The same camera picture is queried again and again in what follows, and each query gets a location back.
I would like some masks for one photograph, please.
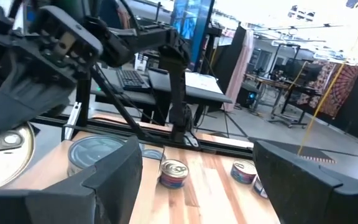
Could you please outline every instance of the pink curtain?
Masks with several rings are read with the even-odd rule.
[[[226,96],[229,97],[233,103],[225,103],[222,106],[222,110],[232,111],[234,109],[234,105],[236,104],[237,95],[240,92],[241,83],[244,79],[244,75],[246,74],[247,65],[251,58],[252,51],[254,50],[254,31],[247,30],[246,36],[242,43],[242,50],[240,56],[237,60],[236,67],[234,68],[232,77],[229,82],[229,86],[226,91]]]

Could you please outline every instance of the red patterned tapestry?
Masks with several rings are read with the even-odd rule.
[[[323,68],[321,69],[317,80],[315,82],[310,82],[309,86],[319,90],[321,93],[325,93],[329,84],[335,77],[337,70],[341,67],[341,64],[321,60],[314,61],[313,63],[323,65]],[[323,103],[320,112],[328,114],[334,118],[349,96],[357,77],[358,66],[345,65],[330,94]],[[303,105],[308,102],[308,98],[308,95],[302,94],[296,103],[298,105]],[[320,98],[320,96],[312,97],[309,106],[316,108]]]
[[[340,66],[336,66],[329,83],[331,83],[339,67]],[[353,89],[357,77],[358,66],[345,65],[338,79],[334,83],[331,92],[323,103],[320,112],[328,114],[334,118]]]
[[[320,93],[324,92],[324,89],[327,86],[328,78],[332,74],[333,70],[335,69],[336,63],[328,62],[325,60],[315,60],[313,62],[314,64],[322,65],[322,69],[320,71],[320,74],[317,77],[317,80],[315,82],[309,82],[308,86],[317,89]],[[303,105],[308,102],[309,95],[302,94],[301,97],[296,102],[298,105]],[[312,108],[316,108],[317,104],[320,100],[320,96],[313,96],[310,100],[309,105]]]

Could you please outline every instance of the wooden tabletop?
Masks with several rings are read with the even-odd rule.
[[[101,119],[103,119],[103,121],[106,121],[108,119],[112,123],[126,123],[124,118],[118,117],[118,116],[111,116],[110,114],[98,113],[98,114],[93,115],[92,118],[93,119],[101,118]],[[137,121],[137,123],[143,128],[151,128],[151,129],[156,129],[159,131],[170,132],[172,129],[172,127],[170,127],[170,126],[161,126],[161,125],[144,123],[144,122],[140,122],[140,121]],[[239,146],[239,147],[244,147],[244,148],[253,148],[254,147],[254,143],[249,142],[249,141],[228,139],[228,138],[223,138],[223,137],[219,137],[219,136],[212,136],[210,134],[199,133],[199,132],[195,133],[195,136],[200,140],[216,142],[216,143],[225,144],[228,146]]]
[[[120,118],[109,116],[109,119],[114,122]],[[169,127],[141,125],[169,130]],[[93,134],[80,132],[74,141],[90,135]],[[216,138],[207,134],[200,136],[211,141]],[[232,141],[216,139],[220,142]],[[68,148],[72,143],[63,141],[6,188],[44,189],[66,179]],[[163,152],[161,147],[145,145],[145,148]],[[143,158],[142,180],[130,223],[278,223],[267,199],[257,195],[251,185],[239,184],[230,176],[234,158],[172,147],[165,147],[165,156],[167,159],[178,159],[189,167],[185,186],[178,190],[162,187],[157,182],[159,161]]]

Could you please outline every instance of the yellow cable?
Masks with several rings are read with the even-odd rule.
[[[295,79],[291,82],[290,87],[288,87],[287,90],[285,91],[284,96],[288,94],[288,92],[291,90],[292,86],[296,83],[296,81],[298,80],[298,78],[301,76],[302,71],[303,71],[303,69],[305,68],[305,66],[306,66],[307,63],[309,63],[309,62],[306,62],[306,61],[303,62],[303,65],[302,65],[301,70],[299,71],[299,73],[298,73],[298,75],[295,77]],[[277,105],[273,107],[273,109],[272,109],[273,113],[274,113],[274,111],[276,110],[276,108],[278,107],[278,105],[279,105],[279,104],[277,103]]]
[[[211,65],[212,65],[212,63],[214,63],[216,49],[218,49],[218,47],[216,47],[216,48],[214,49],[214,52],[212,53],[212,57],[211,57]]]
[[[303,149],[303,146],[305,145],[306,140],[308,139],[308,136],[309,136],[310,131],[311,131],[311,127],[313,126],[313,122],[314,122],[314,120],[315,120],[316,117],[317,117],[317,113],[320,111],[320,108],[321,108],[321,106],[323,105],[324,101],[326,100],[326,98],[327,98],[329,92],[331,92],[331,89],[333,88],[333,86],[334,86],[334,84],[335,84],[335,81],[337,80],[337,78],[338,78],[339,75],[341,74],[341,72],[342,72],[344,66],[345,66],[345,63],[342,63],[342,65],[339,67],[338,72],[335,74],[334,79],[333,79],[332,82],[329,84],[326,93],[323,95],[323,97],[321,98],[320,102],[318,103],[318,106],[317,106],[317,108],[316,108],[316,111],[314,111],[314,115],[313,115],[313,117],[312,117],[312,119],[311,119],[311,121],[310,121],[310,123],[309,123],[309,125],[308,125],[308,129],[306,130],[306,134],[303,136],[302,143],[301,143],[301,145],[300,145],[300,147],[299,147],[299,150],[298,150],[298,156],[301,154],[302,149]]]
[[[356,38],[356,41],[355,41],[354,45],[352,46],[352,48],[351,48],[351,50],[350,50],[350,55],[353,54],[354,47],[356,46],[357,43],[358,43],[358,35],[357,35],[357,38]],[[321,108],[321,106],[323,105],[325,99],[327,98],[329,92],[331,91],[332,87],[334,86],[334,84],[335,84],[337,78],[338,78],[339,75],[341,74],[341,72],[342,72],[342,70],[343,70],[343,68],[344,68],[344,66],[345,66],[345,63],[346,63],[349,59],[350,59],[350,56],[349,56],[345,61],[343,61],[343,63],[342,63],[341,66],[339,67],[337,73],[335,74],[334,79],[333,79],[332,82],[329,84],[326,93],[323,95],[322,99],[320,100],[320,102],[319,102],[319,104],[318,104],[318,106],[317,106],[317,108],[316,108],[316,111],[314,112],[314,115],[313,115],[313,117],[311,118],[311,121],[310,121],[310,123],[309,123],[309,125],[308,125],[308,129],[306,130],[306,133],[305,133],[305,135],[303,136],[302,143],[301,143],[301,145],[299,146],[298,156],[302,153],[303,146],[305,145],[306,140],[308,139],[308,136],[310,135],[311,127],[312,127],[313,122],[315,121],[315,119],[316,119],[316,117],[317,117],[318,111],[320,110],[320,108]]]

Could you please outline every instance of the tin can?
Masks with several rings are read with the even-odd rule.
[[[179,189],[184,186],[189,168],[182,162],[167,159],[161,163],[160,183],[169,189]]]
[[[264,187],[262,186],[262,183],[261,183],[259,177],[255,178],[254,190],[259,196],[267,199],[266,191],[265,191]]]
[[[24,123],[0,134],[0,146],[15,144],[13,149],[0,151],[0,187],[8,186],[29,165],[34,155],[35,133],[30,123]]]
[[[74,142],[68,150],[68,176],[92,166],[95,162],[116,151],[125,142],[113,136],[90,136]]]
[[[165,160],[165,155],[162,152],[155,149],[144,149],[142,151],[142,156],[149,159]]]
[[[231,167],[231,176],[242,184],[251,184],[256,176],[256,168],[251,162],[236,160]]]

